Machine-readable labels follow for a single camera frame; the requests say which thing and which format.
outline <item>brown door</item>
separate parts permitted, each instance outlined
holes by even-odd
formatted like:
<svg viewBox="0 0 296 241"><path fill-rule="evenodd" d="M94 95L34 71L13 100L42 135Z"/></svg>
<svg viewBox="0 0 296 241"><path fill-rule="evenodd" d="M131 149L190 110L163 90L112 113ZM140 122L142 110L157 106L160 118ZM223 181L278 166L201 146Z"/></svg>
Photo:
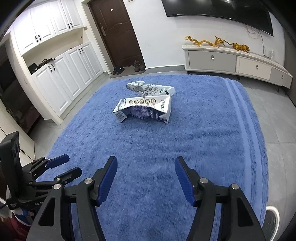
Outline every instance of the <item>brown door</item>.
<svg viewBox="0 0 296 241"><path fill-rule="evenodd" d="M142 53L122 0L92 0L88 3L109 56L116 67L132 66Z"/></svg>

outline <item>flat screen tv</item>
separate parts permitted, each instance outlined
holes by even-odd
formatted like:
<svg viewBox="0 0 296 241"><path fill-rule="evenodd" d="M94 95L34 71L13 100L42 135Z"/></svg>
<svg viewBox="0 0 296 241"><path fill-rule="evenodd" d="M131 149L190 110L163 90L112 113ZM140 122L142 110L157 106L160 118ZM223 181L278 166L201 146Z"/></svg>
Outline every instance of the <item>flat screen tv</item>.
<svg viewBox="0 0 296 241"><path fill-rule="evenodd" d="M257 0L162 0L167 17L211 16L247 24L273 36L270 15Z"/></svg>

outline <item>drawer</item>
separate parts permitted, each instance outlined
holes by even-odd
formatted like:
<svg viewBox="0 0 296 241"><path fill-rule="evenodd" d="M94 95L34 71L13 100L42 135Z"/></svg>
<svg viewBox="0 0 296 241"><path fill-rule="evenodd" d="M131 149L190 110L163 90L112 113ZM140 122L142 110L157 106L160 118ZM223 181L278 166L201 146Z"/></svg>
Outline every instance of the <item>drawer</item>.
<svg viewBox="0 0 296 241"><path fill-rule="evenodd" d="M256 76L262 79L269 80L271 73L271 66L264 64L262 62L237 57L238 65L239 65L239 73L248 74L252 76Z"/></svg>
<svg viewBox="0 0 296 241"><path fill-rule="evenodd" d="M236 55L213 51L188 51L190 69L235 72Z"/></svg>
<svg viewBox="0 0 296 241"><path fill-rule="evenodd" d="M292 77L276 68L271 69L270 82L290 88Z"/></svg>

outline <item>gold dragon figurine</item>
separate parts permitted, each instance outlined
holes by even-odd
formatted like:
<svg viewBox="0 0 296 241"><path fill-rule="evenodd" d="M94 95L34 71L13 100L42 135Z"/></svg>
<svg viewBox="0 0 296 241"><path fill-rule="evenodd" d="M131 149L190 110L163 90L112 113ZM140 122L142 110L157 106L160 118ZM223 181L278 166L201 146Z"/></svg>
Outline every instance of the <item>gold dragon figurine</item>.
<svg viewBox="0 0 296 241"><path fill-rule="evenodd" d="M232 47L235 49L235 50L237 50L237 51L245 51L245 52L247 52L247 53L250 53L250 48L249 48L249 46L247 46L247 45L240 45L240 44L238 44L238 43L232 43L232 44L230 44L230 43L228 43L229 45L232 45Z"/></svg>
<svg viewBox="0 0 296 241"><path fill-rule="evenodd" d="M190 40L191 42L193 42L193 44L196 44L197 46L200 46L202 43L208 43L210 46L214 46L214 47L219 47L218 44L224 44L224 42L228 43L226 40L222 40L221 38L215 36L215 43L211 43L207 40L202 40L200 42L198 42L196 39L193 39L191 36L185 36L184 38L185 40ZM240 45L238 43L228 43L229 45L232 45L232 47L237 50L237 51L245 51L247 53L250 53L250 48L247 45Z"/></svg>
<svg viewBox="0 0 296 241"><path fill-rule="evenodd" d="M196 44L198 46L200 46L202 43L208 43L210 46L214 46L214 47L219 47L218 44L224 44L224 40L222 40L221 38L215 37L215 43L211 43L207 40L202 40L200 42L198 42L196 39L193 39L191 36L185 36L184 40L190 40L191 42L193 42L193 44Z"/></svg>

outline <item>metal screw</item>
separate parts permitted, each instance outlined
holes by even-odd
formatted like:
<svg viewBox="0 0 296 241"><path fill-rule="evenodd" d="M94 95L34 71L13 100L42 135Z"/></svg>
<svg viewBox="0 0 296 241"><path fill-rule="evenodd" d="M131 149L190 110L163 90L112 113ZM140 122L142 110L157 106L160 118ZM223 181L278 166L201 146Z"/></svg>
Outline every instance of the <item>metal screw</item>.
<svg viewBox="0 0 296 241"><path fill-rule="evenodd" d="M209 180L206 179L205 177L202 177L202 178L200 179L200 182L201 182L201 183L204 183L204 184L206 184L208 181L209 181Z"/></svg>
<svg viewBox="0 0 296 241"><path fill-rule="evenodd" d="M54 185L54 189L55 189L55 190L58 190L58 189L61 188L61 186L62 186L62 185L58 183L58 184Z"/></svg>
<svg viewBox="0 0 296 241"><path fill-rule="evenodd" d="M85 184L90 184L91 182L92 182L92 179L90 177L84 180Z"/></svg>
<svg viewBox="0 0 296 241"><path fill-rule="evenodd" d="M237 189L239 189L239 185L237 185L237 184L231 184L231 187L232 187L232 189L234 189L234 190L237 190Z"/></svg>

